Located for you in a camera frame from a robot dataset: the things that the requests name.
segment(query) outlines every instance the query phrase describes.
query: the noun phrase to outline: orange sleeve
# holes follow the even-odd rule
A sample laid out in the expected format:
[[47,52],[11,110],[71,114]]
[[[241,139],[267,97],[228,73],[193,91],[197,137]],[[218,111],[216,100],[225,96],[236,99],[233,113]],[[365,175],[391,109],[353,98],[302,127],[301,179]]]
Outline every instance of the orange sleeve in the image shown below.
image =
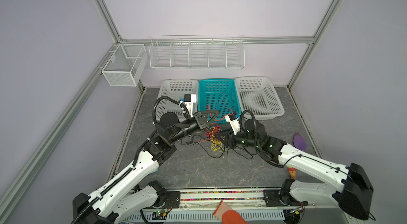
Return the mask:
[[247,222],[237,212],[229,210],[222,215],[222,224],[247,224]]

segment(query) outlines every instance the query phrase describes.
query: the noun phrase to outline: blue mesh object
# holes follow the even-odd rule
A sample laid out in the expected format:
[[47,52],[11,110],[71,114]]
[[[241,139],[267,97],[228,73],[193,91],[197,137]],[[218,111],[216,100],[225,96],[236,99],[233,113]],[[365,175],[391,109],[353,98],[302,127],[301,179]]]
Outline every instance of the blue mesh object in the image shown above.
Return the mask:
[[[220,114],[216,118],[222,119],[225,115],[236,112],[238,116],[240,110],[239,99],[236,87],[232,79],[205,79],[199,82],[198,111],[205,111],[209,105],[211,110],[219,110]],[[227,123],[225,119],[216,123]]]

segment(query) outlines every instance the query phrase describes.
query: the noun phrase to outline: purple object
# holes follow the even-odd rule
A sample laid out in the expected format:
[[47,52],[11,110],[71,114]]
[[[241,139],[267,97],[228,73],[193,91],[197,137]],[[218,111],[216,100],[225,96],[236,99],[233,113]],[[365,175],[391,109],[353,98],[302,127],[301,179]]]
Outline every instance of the purple object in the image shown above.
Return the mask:
[[307,144],[305,143],[304,138],[297,132],[294,134],[293,143],[294,147],[298,150],[305,151],[307,149]]

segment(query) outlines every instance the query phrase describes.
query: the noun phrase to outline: gray wall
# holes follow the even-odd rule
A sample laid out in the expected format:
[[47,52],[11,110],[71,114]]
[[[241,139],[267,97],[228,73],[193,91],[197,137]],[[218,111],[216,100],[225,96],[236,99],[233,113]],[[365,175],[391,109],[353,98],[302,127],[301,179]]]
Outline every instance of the gray wall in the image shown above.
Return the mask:
[[365,168],[378,223],[406,211],[406,15],[407,0],[344,0],[293,87],[323,156]]
[[[111,46],[91,0],[0,0],[0,196]],[[136,99],[101,79],[9,223],[71,221],[74,196],[106,180]]]

